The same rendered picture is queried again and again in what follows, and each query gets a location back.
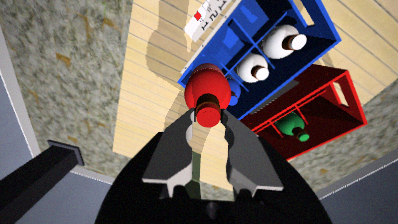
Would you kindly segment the white paper pick list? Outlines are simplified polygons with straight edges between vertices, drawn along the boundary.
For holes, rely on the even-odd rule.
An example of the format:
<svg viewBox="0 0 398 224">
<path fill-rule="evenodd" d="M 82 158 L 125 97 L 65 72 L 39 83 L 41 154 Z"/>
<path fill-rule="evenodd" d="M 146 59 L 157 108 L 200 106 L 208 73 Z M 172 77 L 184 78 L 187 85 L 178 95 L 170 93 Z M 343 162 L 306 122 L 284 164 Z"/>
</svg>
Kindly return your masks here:
<svg viewBox="0 0 398 224">
<path fill-rule="evenodd" d="M 196 42 L 231 0 L 205 0 L 183 29 Z"/>
</svg>

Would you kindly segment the white bottle with grey label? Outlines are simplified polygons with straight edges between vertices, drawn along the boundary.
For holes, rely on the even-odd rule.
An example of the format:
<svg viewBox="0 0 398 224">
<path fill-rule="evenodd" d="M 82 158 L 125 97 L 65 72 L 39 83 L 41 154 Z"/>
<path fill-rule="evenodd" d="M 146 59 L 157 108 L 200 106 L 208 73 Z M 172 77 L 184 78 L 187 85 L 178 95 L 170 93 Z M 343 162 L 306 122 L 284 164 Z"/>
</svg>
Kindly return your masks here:
<svg viewBox="0 0 398 224">
<path fill-rule="evenodd" d="M 273 27 L 257 46 L 266 57 L 281 59 L 301 49 L 305 43 L 306 37 L 299 34 L 295 27 L 281 25 Z"/>
<path fill-rule="evenodd" d="M 265 58 L 252 53 L 248 53 L 233 70 L 243 81 L 248 83 L 264 80 L 269 74 Z"/>
</svg>

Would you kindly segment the red crate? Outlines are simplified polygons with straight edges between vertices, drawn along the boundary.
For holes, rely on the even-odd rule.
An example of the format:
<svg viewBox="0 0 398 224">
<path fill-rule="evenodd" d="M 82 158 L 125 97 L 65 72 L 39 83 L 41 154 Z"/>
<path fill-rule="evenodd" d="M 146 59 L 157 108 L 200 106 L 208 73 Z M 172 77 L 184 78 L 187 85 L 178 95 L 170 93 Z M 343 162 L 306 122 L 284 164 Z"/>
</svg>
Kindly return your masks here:
<svg viewBox="0 0 398 224">
<path fill-rule="evenodd" d="M 341 103 L 334 81 L 348 106 Z M 292 111 L 304 121 L 303 130 L 309 135 L 304 142 L 282 133 L 273 123 Z M 349 71 L 317 64 L 310 65 L 240 121 L 264 137 L 287 161 L 368 124 Z"/>
</svg>

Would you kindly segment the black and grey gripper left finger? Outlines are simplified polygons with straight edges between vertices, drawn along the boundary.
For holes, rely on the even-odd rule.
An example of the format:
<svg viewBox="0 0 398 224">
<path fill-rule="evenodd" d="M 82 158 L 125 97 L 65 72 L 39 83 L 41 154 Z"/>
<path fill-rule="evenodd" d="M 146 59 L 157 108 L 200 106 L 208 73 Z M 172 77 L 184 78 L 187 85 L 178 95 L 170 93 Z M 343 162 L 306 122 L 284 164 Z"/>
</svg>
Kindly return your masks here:
<svg viewBox="0 0 398 224">
<path fill-rule="evenodd" d="M 94 224 L 122 224 L 145 205 L 172 197 L 177 184 L 192 178 L 192 107 L 158 132 L 121 170 L 108 190 Z M 188 142 L 188 143 L 187 143 Z"/>
</svg>

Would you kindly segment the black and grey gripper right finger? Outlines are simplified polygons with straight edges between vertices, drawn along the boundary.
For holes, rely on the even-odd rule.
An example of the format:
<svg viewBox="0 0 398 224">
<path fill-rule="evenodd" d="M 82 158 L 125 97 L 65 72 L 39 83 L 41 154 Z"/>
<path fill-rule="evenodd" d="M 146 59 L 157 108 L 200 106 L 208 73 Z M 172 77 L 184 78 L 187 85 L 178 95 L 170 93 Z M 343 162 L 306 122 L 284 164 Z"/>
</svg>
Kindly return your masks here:
<svg viewBox="0 0 398 224">
<path fill-rule="evenodd" d="M 271 144 L 224 108 L 220 123 L 228 143 L 226 178 L 234 201 L 240 189 L 248 189 L 253 203 L 271 207 L 296 224 L 333 224 L 309 184 Z"/>
</svg>

